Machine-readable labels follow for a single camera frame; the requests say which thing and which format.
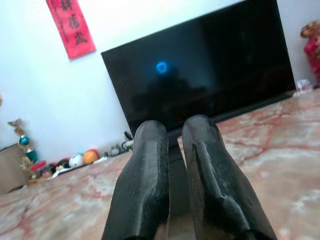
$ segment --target white wall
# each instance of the white wall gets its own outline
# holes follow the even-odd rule
[[[129,127],[100,53],[240,2],[78,1],[97,51],[73,61],[67,58],[45,0],[0,1],[0,149],[17,141],[7,125],[17,118],[25,121],[39,157],[48,162],[122,141]],[[279,4],[294,76],[312,76],[299,31],[316,18],[319,0]]]

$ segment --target pink marble surface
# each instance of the pink marble surface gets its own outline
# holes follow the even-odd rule
[[[218,128],[278,239],[319,240],[320,90],[220,122]]]
[[[131,153],[0,197],[0,240],[101,239]]]
[[[218,124],[279,240],[320,239],[320,91]],[[99,240],[131,154],[0,197],[0,240]]]

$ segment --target tv screen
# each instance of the tv screen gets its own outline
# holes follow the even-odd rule
[[[276,0],[245,0],[105,51],[134,134],[237,110],[295,88]]]

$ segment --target red decoration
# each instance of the red decoration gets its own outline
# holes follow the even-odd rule
[[[320,81],[320,36],[311,36],[309,42],[304,47],[304,51],[309,58],[312,71],[316,74],[318,81]]]
[[[46,0],[69,59],[96,50],[77,0]]]

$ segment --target marble floor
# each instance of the marble floor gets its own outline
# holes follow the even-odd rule
[[[170,219],[169,240],[196,240],[191,213]]]

